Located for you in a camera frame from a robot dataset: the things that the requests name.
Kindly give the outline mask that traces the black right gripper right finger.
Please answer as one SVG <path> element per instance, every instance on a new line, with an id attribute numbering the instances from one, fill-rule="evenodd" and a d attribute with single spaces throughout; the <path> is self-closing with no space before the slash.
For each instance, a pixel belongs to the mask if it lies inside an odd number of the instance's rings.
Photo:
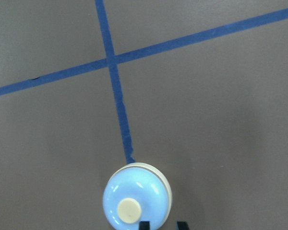
<path id="1" fill-rule="evenodd" d="M 189 225 L 186 221 L 177 221 L 177 230 L 189 230 Z"/>

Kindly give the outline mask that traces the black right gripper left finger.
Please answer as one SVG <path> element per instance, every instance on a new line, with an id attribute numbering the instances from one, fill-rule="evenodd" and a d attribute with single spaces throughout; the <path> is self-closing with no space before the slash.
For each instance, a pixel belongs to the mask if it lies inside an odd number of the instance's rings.
<path id="1" fill-rule="evenodd" d="M 139 230 L 150 230 L 150 222 L 149 221 L 140 221 L 139 222 Z"/>

